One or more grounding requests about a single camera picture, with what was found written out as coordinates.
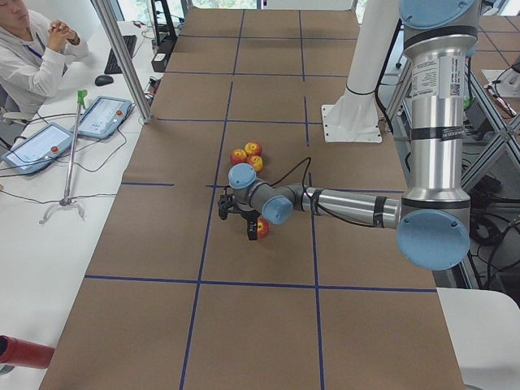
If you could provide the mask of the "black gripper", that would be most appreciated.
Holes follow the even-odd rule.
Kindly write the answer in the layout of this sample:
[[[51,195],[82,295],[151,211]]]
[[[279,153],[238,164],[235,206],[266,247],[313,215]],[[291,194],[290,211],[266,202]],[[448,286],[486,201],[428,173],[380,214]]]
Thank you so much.
[[[247,221],[247,236],[250,241],[258,240],[258,218],[260,213],[245,203],[236,202],[235,211]]]

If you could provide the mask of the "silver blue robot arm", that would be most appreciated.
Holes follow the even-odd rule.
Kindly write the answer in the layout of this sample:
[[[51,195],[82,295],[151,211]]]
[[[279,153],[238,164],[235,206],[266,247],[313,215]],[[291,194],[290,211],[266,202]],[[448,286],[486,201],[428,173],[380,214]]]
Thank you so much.
[[[400,199],[306,184],[276,186],[246,163],[231,168],[219,216],[284,223],[295,210],[365,228],[393,228],[400,251],[433,271],[459,264],[470,247],[470,198],[462,189],[466,59],[478,40],[478,1],[369,1],[342,97],[322,108],[329,142],[377,142],[375,95],[397,34],[411,65],[410,181]]]

